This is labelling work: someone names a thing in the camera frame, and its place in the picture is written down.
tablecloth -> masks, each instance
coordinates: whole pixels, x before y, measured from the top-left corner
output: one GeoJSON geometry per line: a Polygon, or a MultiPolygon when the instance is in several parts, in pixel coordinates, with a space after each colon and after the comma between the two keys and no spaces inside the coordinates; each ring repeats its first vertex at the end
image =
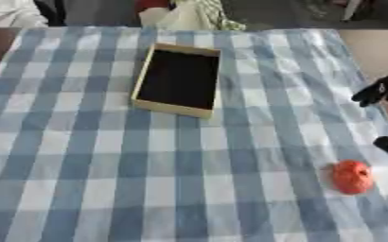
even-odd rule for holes
{"type": "Polygon", "coordinates": [[[335,30],[23,30],[0,64],[0,241],[388,241],[388,118],[350,101],[363,86],[335,30]],[[211,119],[132,107],[154,42],[221,50],[211,119]],[[336,191],[343,159],[375,187],[336,191]]]}

wooden box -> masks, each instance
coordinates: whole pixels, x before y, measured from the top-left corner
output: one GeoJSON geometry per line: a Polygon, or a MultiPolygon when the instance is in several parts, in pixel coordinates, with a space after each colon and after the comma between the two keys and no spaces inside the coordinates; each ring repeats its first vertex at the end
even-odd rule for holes
{"type": "Polygon", "coordinates": [[[135,107],[209,118],[218,82],[220,51],[156,43],[132,93],[135,107]]]}

white cloth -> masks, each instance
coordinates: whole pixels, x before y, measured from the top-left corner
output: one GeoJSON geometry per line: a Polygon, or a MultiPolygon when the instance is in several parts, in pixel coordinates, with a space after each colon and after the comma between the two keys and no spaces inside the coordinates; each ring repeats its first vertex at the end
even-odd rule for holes
{"type": "Polygon", "coordinates": [[[157,26],[167,30],[214,29],[194,1],[183,2],[173,11],[162,8],[147,9],[139,13],[143,26],[157,26]]]}
{"type": "Polygon", "coordinates": [[[0,27],[46,26],[33,0],[0,0],[0,27]]]}

floor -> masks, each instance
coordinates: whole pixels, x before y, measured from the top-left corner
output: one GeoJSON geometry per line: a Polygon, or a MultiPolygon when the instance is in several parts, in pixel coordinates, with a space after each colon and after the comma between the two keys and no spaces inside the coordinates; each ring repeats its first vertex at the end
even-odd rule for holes
{"type": "MultiPolygon", "coordinates": [[[[139,26],[133,11],[135,0],[64,0],[70,26],[139,26]]],[[[250,30],[269,28],[388,28],[388,8],[384,1],[370,19],[341,22],[343,9],[319,1],[327,0],[221,0],[227,15],[247,24],[250,30]],[[324,18],[315,15],[307,6],[327,11],[324,18]]]]}
{"type": "MultiPolygon", "coordinates": [[[[388,30],[341,30],[340,34],[369,81],[388,75],[388,30]]],[[[383,102],[388,112],[388,102],[383,102]]]]}

orange toy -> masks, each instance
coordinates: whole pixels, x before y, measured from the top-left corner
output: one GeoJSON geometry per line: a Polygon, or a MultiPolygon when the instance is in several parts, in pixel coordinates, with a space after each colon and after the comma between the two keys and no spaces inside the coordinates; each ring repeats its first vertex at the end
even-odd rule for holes
{"type": "Polygon", "coordinates": [[[345,160],[334,165],[332,170],[334,185],[343,193],[363,193],[374,184],[371,169],[364,163],[345,160]]]}

